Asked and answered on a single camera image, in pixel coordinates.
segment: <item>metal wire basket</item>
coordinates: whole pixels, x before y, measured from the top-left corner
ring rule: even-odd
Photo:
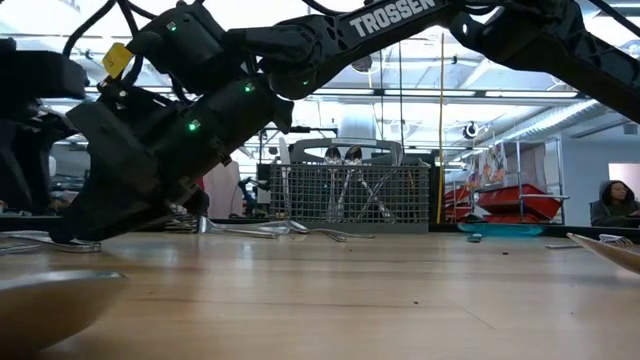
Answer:
[[[271,217],[349,232],[428,230],[425,165],[273,165]]]

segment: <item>woman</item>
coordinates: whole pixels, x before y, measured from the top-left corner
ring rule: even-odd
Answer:
[[[605,181],[600,185],[600,201],[591,204],[591,225],[628,227],[627,217],[640,216],[640,203],[622,181]]]

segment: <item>black robotic arm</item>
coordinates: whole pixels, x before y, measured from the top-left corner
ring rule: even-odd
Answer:
[[[389,0],[338,16],[308,15],[273,27],[231,29],[230,46],[263,57],[272,89],[302,99],[352,62],[434,25],[446,26],[464,9],[455,0]]]
[[[485,24],[473,5],[499,10]],[[263,57],[275,92],[301,99],[350,63],[440,25],[465,47],[514,70],[546,72],[640,122],[640,63],[586,31],[572,0],[388,0],[338,16],[233,29],[230,44]]]
[[[469,16],[496,6],[486,24]],[[639,63],[588,33],[572,0],[381,0],[229,31],[201,2],[181,2],[127,48],[200,98],[167,101],[118,75],[99,86],[98,102],[71,110],[89,140],[91,176],[52,238],[99,241],[171,216],[171,204],[202,208],[198,177],[268,123],[287,132],[293,103],[281,97],[304,98],[350,63],[433,25],[499,64],[553,74],[640,121]],[[262,72],[252,56],[262,57]]]

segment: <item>wooden tabletop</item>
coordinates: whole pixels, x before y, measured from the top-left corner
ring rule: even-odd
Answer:
[[[42,359],[580,359],[640,350],[640,276],[544,239],[345,244],[134,234],[100,254],[0,258],[3,278],[126,274],[108,315]]]

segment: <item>fluorescent light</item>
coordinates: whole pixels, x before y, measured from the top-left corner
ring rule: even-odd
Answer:
[[[372,89],[318,89],[314,95],[373,95]]]
[[[173,93],[173,90],[169,86],[142,86],[142,88],[144,90],[147,90],[149,92],[153,92],[156,94],[172,94]],[[85,87],[84,91],[87,94],[99,93],[98,88],[96,88],[95,86]]]
[[[613,7],[613,8],[640,8],[640,4],[610,4],[609,6]]]
[[[442,161],[440,160],[440,158],[435,158],[434,162],[436,163],[436,165],[442,165]],[[467,166],[467,163],[461,162],[461,161],[449,161],[446,162],[445,165],[447,166]]]
[[[440,96],[440,90],[385,90],[385,95],[406,95],[406,96]],[[475,91],[468,90],[445,90],[444,96],[474,96]]]
[[[523,98],[572,98],[578,95],[575,91],[487,91],[488,97],[523,97]]]
[[[411,147],[415,147],[416,149],[429,149],[429,150],[438,150],[440,149],[440,147],[438,145],[413,145],[413,144],[405,144],[405,146],[411,146]],[[486,146],[476,146],[476,147],[470,147],[470,146],[450,146],[450,145],[442,145],[442,150],[473,150],[473,149],[478,149],[478,150],[487,150],[488,147]]]

